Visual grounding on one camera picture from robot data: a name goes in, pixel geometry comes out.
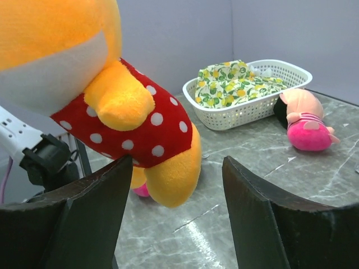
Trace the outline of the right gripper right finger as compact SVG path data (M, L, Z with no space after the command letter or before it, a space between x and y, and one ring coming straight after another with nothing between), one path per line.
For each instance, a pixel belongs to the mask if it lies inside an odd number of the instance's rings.
M257 176L234 158L222 178L239 268L357 268L358 204L332 207Z

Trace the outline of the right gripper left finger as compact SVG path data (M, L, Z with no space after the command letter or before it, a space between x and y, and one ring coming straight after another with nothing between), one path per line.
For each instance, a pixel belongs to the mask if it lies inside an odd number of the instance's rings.
M2 268L113 268L132 177L123 157L26 203L1 206Z

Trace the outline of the orange bear plush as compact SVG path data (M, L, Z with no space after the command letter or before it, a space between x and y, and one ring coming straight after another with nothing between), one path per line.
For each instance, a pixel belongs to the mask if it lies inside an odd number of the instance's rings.
M89 148L132 157L131 188L174 208L193 194L201 141L182 104L121 55L116 1L2 1L1 98Z

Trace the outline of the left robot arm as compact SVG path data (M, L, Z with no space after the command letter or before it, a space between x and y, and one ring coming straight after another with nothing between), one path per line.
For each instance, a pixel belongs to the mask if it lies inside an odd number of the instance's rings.
M1 183L1 203L13 163L23 168L33 185L46 192L61 188L79 173L75 160L77 150L70 150L64 141L24 123L5 108L1 108L1 145L9 154L7 172Z

